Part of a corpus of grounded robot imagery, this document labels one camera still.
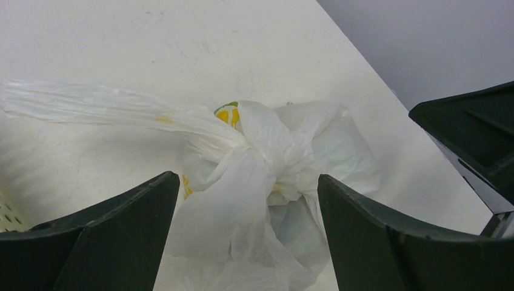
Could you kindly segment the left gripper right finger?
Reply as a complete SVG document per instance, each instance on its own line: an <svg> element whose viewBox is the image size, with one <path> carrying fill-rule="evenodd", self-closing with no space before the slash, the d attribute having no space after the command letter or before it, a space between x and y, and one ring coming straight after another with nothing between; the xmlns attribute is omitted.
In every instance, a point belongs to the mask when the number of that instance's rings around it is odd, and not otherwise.
<svg viewBox="0 0 514 291"><path fill-rule="evenodd" d="M330 175L318 197L339 290L512 290L513 238L418 220Z"/></svg>

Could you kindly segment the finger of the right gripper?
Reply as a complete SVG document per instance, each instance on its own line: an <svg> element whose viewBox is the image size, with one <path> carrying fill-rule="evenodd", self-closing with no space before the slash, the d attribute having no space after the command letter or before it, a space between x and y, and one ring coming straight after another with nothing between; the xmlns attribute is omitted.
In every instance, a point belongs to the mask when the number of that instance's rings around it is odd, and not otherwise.
<svg viewBox="0 0 514 291"><path fill-rule="evenodd" d="M421 102L409 118L493 213L513 211L513 82Z"/></svg>

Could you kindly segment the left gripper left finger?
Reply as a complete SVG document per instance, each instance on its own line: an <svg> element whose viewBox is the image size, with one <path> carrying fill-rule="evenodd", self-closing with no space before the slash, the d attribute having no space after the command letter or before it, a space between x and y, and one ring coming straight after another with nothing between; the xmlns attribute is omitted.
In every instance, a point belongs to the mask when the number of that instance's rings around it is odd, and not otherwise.
<svg viewBox="0 0 514 291"><path fill-rule="evenodd" d="M24 232L1 233L2 290L152 290L180 186L164 172Z"/></svg>

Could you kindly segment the white plastic bag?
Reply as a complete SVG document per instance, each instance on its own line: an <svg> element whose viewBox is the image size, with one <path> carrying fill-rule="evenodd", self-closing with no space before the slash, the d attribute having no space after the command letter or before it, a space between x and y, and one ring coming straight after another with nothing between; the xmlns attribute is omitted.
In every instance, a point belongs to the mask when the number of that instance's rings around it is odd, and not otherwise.
<svg viewBox="0 0 514 291"><path fill-rule="evenodd" d="M121 89L7 81L1 109L185 139L184 200L173 215L165 258L170 290L305 290L330 259L319 176L363 194L381 185L378 162L339 103L272 109L234 101L210 110Z"/></svg>

